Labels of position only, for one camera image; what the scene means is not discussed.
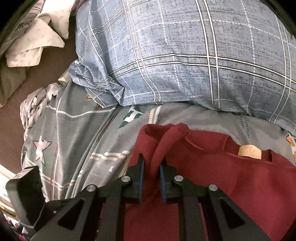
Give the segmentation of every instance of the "brown floor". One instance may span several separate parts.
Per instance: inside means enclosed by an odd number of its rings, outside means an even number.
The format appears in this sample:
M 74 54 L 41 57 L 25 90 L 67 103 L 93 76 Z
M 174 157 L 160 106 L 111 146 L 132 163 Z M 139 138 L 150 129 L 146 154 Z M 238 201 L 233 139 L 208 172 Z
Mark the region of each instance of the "brown floor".
M 28 70 L 27 80 L 6 105 L 0 108 L 0 164 L 13 173 L 21 170 L 20 155 L 24 143 L 20 104 L 34 90 L 57 82 L 69 65 L 77 59 L 75 22 L 70 23 L 69 39 L 64 42 L 64 48 L 48 47 L 43 50 L 40 64 Z

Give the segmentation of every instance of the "pillowcase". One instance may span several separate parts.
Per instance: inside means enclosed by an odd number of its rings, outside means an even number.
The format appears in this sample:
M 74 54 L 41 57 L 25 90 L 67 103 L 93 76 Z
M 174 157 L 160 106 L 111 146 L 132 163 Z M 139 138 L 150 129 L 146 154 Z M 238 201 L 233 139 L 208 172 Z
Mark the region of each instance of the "pillowcase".
M 257 0 L 89 0 L 73 81 L 102 107 L 192 101 L 295 134 L 296 40 Z
M 23 5 L 19 7 L 18 11 L 20 11 L 21 8 L 26 7 L 26 3 L 28 2 L 29 1 L 23 3 Z M 24 12 L 24 14 L 21 17 L 17 14 L 18 12 L 16 12 L 16 15 L 13 15 L 11 17 L 11 22 L 7 24 L 11 24 L 13 21 L 15 21 L 16 24 L 15 26 L 11 26 L 10 29 L 7 29 L 7 32 L 1 32 L 1 35 L 7 35 L 7 37 L 3 41 L 3 44 L 0 45 L 0 57 L 5 53 L 5 51 L 10 47 L 10 45 L 12 45 L 12 43 L 17 39 L 17 37 L 22 35 L 24 31 L 30 26 L 32 21 L 41 12 L 44 2 L 45 0 L 38 0 L 31 8 L 27 10 L 22 9 L 21 12 Z

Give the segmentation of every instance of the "red sweater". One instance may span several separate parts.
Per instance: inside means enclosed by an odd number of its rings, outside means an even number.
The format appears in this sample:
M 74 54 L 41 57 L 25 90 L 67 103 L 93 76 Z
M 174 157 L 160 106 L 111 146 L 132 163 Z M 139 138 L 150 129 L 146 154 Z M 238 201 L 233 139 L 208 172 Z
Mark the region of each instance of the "red sweater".
M 176 204 L 161 199 L 159 166 L 164 157 L 178 175 L 197 185 L 219 186 L 271 238 L 279 241 L 296 217 L 296 168 L 283 156 L 262 151 L 262 159 L 238 156 L 230 136 L 192 131 L 185 124 L 146 125 L 139 132 L 130 161 L 145 159 L 141 204 L 129 205 L 125 241 L 178 241 Z

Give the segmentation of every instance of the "crumpled blanket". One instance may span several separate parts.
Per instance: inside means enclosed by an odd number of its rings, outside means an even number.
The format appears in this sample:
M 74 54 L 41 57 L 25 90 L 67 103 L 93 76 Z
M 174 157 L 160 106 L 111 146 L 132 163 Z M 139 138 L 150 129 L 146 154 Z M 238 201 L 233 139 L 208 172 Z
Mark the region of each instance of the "crumpled blanket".
M 5 53 L 8 67 L 38 65 L 44 47 L 63 48 L 65 43 L 62 38 L 69 37 L 69 17 L 73 3 L 74 0 L 46 0 L 30 28 Z
M 56 96 L 60 86 L 57 83 L 50 84 L 46 89 L 39 88 L 29 94 L 20 105 L 20 118 L 25 129 L 24 141 L 28 136 L 29 130 L 33 127 L 47 104 Z

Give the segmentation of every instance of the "star pattern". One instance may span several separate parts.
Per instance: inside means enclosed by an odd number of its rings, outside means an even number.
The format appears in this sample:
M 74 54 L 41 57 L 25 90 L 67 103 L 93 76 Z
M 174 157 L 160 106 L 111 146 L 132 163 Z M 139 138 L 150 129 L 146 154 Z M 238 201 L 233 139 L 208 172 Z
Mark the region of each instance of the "star pattern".
M 37 150 L 36 150 L 36 161 L 40 158 L 41 163 L 43 164 L 43 166 L 45 166 L 45 160 L 44 160 L 44 156 L 43 156 L 43 151 L 48 148 L 48 146 L 52 143 L 52 142 L 48 142 L 46 140 L 42 141 L 42 136 L 40 136 L 39 141 L 33 141 L 34 145 L 36 146 Z

